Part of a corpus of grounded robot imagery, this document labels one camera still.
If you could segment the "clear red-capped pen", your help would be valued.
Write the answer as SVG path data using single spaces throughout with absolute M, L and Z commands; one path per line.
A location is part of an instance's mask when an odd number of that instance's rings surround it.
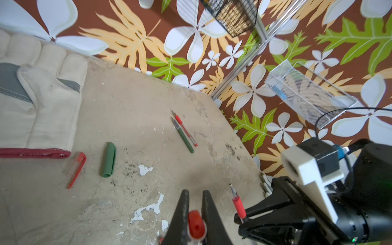
M 241 222 L 244 223 L 247 220 L 247 214 L 246 214 L 246 210 L 243 206 L 242 200 L 231 183 L 229 184 L 229 186 L 230 186 L 231 193 L 232 193 L 232 202 L 233 202 L 234 207 L 237 211 L 237 215 L 240 218 Z

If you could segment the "red pen cap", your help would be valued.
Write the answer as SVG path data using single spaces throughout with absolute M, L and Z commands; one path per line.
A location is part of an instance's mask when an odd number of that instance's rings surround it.
M 201 245 L 207 235 L 207 225 L 198 210 L 192 210 L 188 214 L 188 244 Z
M 86 160 L 87 160 L 87 157 L 83 152 L 79 152 L 77 154 L 77 156 L 76 156 L 76 158 L 70 168 L 71 179 L 70 179 L 70 182 L 67 186 L 68 190 L 70 190 L 74 186 L 78 176 L 80 175 L 80 173 L 85 165 Z

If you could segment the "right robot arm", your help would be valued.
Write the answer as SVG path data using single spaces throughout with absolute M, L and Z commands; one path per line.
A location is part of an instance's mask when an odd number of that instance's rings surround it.
M 266 245 L 356 245 L 392 238 L 392 148 L 310 138 L 281 154 L 286 177 L 234 216 L 239 235 Z

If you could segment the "dark green pen cap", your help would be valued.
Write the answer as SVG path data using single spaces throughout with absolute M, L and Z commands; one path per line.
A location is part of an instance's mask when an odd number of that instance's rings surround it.
M 103 178 L 111 177 L 116 161 L 116 146 L 114 143 L 108 142 L 106 144 L 102 160 L 101 176 Z

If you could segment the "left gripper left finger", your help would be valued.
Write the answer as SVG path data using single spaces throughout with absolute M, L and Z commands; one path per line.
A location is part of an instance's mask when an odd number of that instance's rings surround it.
M 163 238 L 162 245 L 187 245 L 188 244 L 188 213 L 189 191 L 181 192 L 173 218 Z

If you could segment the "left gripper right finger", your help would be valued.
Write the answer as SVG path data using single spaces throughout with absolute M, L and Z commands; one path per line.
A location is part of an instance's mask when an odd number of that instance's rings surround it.
M 206 223 L 206 237 L 203 245 L 232 245 L 210 191 L 203 191 L 202 218 Z

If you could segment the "dark green pen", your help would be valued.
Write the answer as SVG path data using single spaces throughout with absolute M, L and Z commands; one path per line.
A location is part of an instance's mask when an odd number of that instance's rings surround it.
M 180 137 L 182 138 L 183 142 L 185 143 L 186 147 L 188 148 L 188 150 L 189 150 L 191 153 L 194 153 L 195 150 L 193 149 L 191 143 L 188 141 L 187 136 L 186 136 L 185 133 L 183 132 L 183 130 L 182 130 L 180 124 L 179 124 L 173 117 L 171 117 L 170 119 L 171 119 L 171 121 L 172 121 L 172 123 L 173 123 L 175 129 L 176 129 L 177 132 L 179 133 Z

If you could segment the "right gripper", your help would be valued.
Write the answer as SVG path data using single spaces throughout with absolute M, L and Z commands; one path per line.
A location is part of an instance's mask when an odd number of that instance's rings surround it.
M 274 178 L 273 193 L 246 210 L 249 216 L 270 214 L 241 222 L 240 236 L 265 245 L 351 245 L 352 241 L 329 224 L 323 215 L 287 177 Z

